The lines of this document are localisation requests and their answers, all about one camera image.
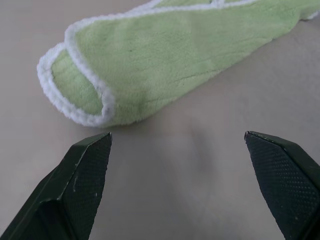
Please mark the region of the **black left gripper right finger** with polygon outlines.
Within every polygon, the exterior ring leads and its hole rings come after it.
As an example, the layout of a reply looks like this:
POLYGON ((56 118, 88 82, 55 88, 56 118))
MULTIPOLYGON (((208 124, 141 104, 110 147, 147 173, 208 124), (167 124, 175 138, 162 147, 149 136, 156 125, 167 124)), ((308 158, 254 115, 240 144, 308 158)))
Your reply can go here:
POLYGON ((296 143, 244 135, 260 191, 287 240, 320 238, 320 166, 296 143))

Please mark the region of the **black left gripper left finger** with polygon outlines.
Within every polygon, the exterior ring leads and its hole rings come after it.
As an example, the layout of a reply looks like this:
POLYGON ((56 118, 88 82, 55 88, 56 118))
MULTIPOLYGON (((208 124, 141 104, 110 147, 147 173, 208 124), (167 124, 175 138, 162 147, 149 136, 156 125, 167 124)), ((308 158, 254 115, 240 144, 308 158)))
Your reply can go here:
POLYGON ((112 135, 73 144, 35 187, 2 240, 87 240, 105 186, 112 135))

